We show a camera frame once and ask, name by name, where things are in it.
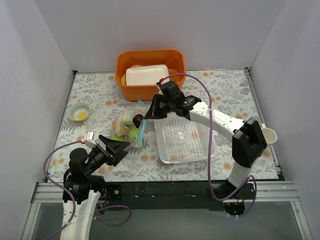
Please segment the yellow mango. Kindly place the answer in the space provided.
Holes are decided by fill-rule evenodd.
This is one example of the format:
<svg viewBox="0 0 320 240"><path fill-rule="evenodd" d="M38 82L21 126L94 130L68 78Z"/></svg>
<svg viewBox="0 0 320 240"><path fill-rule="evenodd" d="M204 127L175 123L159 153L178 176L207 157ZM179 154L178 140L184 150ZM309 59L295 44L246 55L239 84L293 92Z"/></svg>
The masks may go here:
<svg viewBox="0 0 320 240"><path fill-rule="evenodd" d="M112 130L117 136L122 136L127 134L125 125L122 122L118 123L114 121L112 123Z"/></svg>

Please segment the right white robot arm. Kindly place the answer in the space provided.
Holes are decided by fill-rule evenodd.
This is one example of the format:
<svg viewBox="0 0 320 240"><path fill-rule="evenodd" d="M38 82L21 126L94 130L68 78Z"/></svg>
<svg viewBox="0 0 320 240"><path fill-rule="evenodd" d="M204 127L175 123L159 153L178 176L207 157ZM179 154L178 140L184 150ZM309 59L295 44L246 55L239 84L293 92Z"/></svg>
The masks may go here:
<svg viewBox="0 0 320 240"><path fill-rule="evenodd" d="M231 142L231 153L235 161L227 178L226 192L232 199L243 195L244 181L248 179L255 161L268 146L259 122L254 118L243 121L213 110L200 98L185 96L173 81L161 80L156 85L160 92L154 95L145 119L161 120L169 113L175 113L224 136Z"/></svg>

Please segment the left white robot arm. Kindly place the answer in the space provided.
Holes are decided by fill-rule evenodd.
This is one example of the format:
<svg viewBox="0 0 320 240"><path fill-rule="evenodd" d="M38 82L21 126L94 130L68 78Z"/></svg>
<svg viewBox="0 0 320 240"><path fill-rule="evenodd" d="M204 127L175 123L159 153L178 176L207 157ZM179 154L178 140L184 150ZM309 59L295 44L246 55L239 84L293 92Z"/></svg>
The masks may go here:
<svg viewBox="0 0 320 240"><path fill-rule="evenodd" d="M63 177L62 240L87 240L95 211L104 214L111 200L121 198L122 187L119 184L108 184L103 176L94 172L104 164L118 165L128 154L126 148L130 143L103 135L98 138L99 143L91 137L84 140L90 152L79 147L69 154L69 168Z"/></svg>

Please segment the green lime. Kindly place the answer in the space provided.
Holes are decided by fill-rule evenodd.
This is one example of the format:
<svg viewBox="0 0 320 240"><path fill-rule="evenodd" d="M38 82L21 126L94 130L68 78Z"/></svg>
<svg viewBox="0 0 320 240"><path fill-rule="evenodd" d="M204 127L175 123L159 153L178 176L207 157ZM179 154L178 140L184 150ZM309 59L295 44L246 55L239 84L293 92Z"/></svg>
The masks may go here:
<svg viewBox="0 0 320 240"><path fill-rule="evenodd" d="M130 142L131 144L134 144L136 140L138 139L138 129L133 127L133 128L125 128L126 130L126 140Z"/></svg>

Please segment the white radish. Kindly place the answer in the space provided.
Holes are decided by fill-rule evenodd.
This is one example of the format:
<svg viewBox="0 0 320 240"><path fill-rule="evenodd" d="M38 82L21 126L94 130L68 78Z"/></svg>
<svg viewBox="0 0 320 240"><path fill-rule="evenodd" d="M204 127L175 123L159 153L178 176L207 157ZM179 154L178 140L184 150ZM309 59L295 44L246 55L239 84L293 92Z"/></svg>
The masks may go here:
<svg viewBox="0 0 320 240"><path fill-rule="evenodd" d="M133 119L130 116L130 112L126 111L123 113L122 118L121 118L121 123L124 124L125 128L136 128L135 125L133 124Z"/></svg>

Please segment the dark purple mangosteen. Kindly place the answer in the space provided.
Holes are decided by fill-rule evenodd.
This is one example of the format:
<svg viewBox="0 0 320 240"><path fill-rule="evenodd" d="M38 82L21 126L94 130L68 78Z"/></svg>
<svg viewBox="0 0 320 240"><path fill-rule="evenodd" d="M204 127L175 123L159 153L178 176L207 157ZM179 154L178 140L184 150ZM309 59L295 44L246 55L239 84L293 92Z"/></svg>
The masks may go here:
<svg viewBox="0 0 320 240"><path fill-rule="evenodd" d="M143 120L144 116L142 114L137 114L133 117L132 122L136 128L139 128Z"/></svg>

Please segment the green apple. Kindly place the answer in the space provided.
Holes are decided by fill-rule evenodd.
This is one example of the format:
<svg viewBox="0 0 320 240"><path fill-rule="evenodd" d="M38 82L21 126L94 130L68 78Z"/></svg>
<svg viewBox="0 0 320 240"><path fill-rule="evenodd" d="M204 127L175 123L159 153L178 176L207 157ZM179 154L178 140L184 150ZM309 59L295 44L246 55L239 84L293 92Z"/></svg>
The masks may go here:
<svg viewBox="0 0 320 240"><path fill-rule="evenodd" d="M124 135L121 135L121 136L118 136L117 134L114 134L112 137L111 137L112 140L115 140L115 141L120 141L120 142L123 142L126 140L126 137Z"/></svg>

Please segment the clear zip top bag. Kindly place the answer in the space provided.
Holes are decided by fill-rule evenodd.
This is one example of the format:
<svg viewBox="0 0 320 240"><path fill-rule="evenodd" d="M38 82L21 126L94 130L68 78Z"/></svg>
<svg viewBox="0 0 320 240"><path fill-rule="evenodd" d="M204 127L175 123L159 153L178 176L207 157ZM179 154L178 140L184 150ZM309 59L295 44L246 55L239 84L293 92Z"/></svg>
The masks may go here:
<svg viewBox="0 0 320 240"><path fill-rule="evenodd" d="M134 106L127 107L113 118L109 136L111 139L129 142L133 148L141 148L147 120L148 106L139 100Z"/></svg>

